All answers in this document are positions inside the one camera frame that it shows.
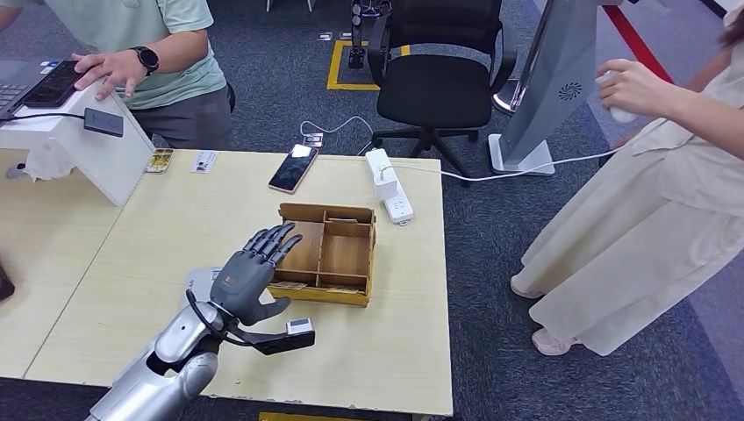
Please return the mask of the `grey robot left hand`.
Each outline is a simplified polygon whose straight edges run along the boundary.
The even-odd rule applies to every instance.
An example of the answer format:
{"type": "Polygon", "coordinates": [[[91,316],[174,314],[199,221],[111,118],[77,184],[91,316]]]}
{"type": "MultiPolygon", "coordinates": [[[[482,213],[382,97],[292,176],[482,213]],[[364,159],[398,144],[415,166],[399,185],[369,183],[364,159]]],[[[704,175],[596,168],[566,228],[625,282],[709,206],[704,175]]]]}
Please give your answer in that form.
{"type": "Polygon", "coordinates": [[[272,281],[276,266],[302,240],[300,234],[289,237],[296,224],[288,222],[259,230],[222,267],[212,284],[210,299],[244,326],[252,326],[284,312],[287,297],[262,303],[261,294],[272,281]]]}

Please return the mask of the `person's hand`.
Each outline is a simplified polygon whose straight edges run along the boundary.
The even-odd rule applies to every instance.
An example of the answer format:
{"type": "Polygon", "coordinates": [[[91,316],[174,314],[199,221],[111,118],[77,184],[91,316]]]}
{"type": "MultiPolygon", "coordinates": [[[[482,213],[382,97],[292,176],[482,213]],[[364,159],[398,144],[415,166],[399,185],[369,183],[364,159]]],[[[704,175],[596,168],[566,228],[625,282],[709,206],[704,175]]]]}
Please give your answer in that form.
{"type": "Polygon", "coordinates": [[[597,70],[597,78],[600,102],[605,108],[654,118],[670,116],[669,99],[676,86],[640,62],[609,60],[597,70]]]}

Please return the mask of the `person's left hand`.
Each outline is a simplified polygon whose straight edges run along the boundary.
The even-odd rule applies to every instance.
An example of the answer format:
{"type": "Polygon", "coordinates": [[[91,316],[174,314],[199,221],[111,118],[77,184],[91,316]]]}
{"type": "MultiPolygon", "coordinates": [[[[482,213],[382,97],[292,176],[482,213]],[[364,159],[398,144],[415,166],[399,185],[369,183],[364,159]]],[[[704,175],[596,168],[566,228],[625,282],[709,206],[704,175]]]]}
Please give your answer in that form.
{"type": "Polygon", "coordinates": [[[77,90],[85,90],[94,82],[104,79],[96,93],[97,100],[104,100],[121,86],[124,87],[124,97],[130,98],[147,75],[147,69],[133,50],[112,54],[72,54],[71,58],[75,61],[75,72],[82,75],[75,83],[77,90]]]}

